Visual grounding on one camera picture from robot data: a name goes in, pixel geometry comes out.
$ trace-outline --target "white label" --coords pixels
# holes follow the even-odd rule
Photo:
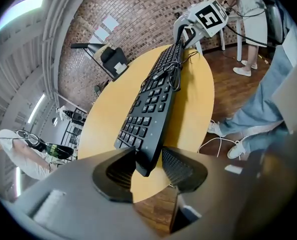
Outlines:
[[[234,173],[234,174],[241,174],[243,168],[230,164],[230,165],[226,166],[224,168],[224,170],[228,171],[228,172],[231,172],[231,173]]]

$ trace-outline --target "hand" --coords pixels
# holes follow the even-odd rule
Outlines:
[[[52,173],[58,169],[57,165],[54,163],[49,164],[49,172]]]

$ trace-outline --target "round wooden table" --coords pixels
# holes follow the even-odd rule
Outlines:
[[[140,86],[145,80],[164,45],[135,59],[115,82],[100,94],[86,119],[78,147],[78,159],[114,150],[114,142],[128,115]],[[194,49],[184,52],[184,59]],[[207,133],[214,105],[214,81],[211,69],[199,53],[183,65],[181,90],[176,93],[165,146],[197,152]],[[162,169],[162,156],[149,177],[136,170],[131,180],[134,203],[145,200],[170,184]]]

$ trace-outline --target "person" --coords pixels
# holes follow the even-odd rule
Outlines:
[[[266,44],[268,39],[267,19],[265,15],[266,6],[263,0],[227,0],[228,10],[234,5],[238,6],[244,23],[245,35],[260,43]],[[233,71],[239,75],[250,77],[251,69],[257,70],[257,58],[259,46],[263,44],[246,39],[248,44],[247,60],[242,60],[244,67],[234,67]]]
[[[281,85],[291,70],[297,65],[297,26],[288,12],[277,2],[283,12],[286,29],[289,29],[282,45],[276,47],[271,65],[260,81],[255,94],[241,107],[232,118],[223,122],[210,122],[207,132],[225,137],[254,126],[264,126],[279,121],[283,117],[272,101],[272,94]],[[230,159],[259,149],[266,149],[271,143],[281,140],[288,134],[285,123],[275,129],[243,138],[232,147],[227,156]]]
[[[64,118],[67,118],[74,124],[77,124],[79,126],[84,126],[86,119],[83,118],[81,114],[68,110],[68,108],[65,105],[63,105],[62,107],[57,107],[55,111],[56,113],[59,113],[59,117],[61,121],[63,121]]]
[[[4,151],[25,174],[37,180],[45,179],[64,164],[60,159],[30,148],[22,137],[8,129],[0,131],[0,151]]]

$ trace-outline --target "wooden floor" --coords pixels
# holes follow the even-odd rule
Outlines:
[[[242,49],[242,59],[247,59],[247,46]],[[225,51],[213,51],[204,55],[213,74],[215,87],[215,100],[212,119],[221,121],[225,117],[230,117],[246,102],[255,92],[259,82],[269,68],[269,64],[258,57],[258,70],[252,69],[252,76],[246,77],[237,75],[233,72],[234,67],[243,65],[233,57],[236,57],[237,48],[227,48]],[[203,143],[216,137],[214,134],[207,134]],[[227,136],[231,140],[239,140],[241,134]],[[233,146],[232,143],[223,141],[220,150],[220,157],[226,158],[228,150]],[[219,148],[219,140],[213,140],[204,146],[200,153],[216,156]],[[177,192],[175,188],[167,187],[160,193],[142,202],[134,204],[135,209],[141,218],[152,227],[160,236],[169,235],[169,227],[173,215]]]

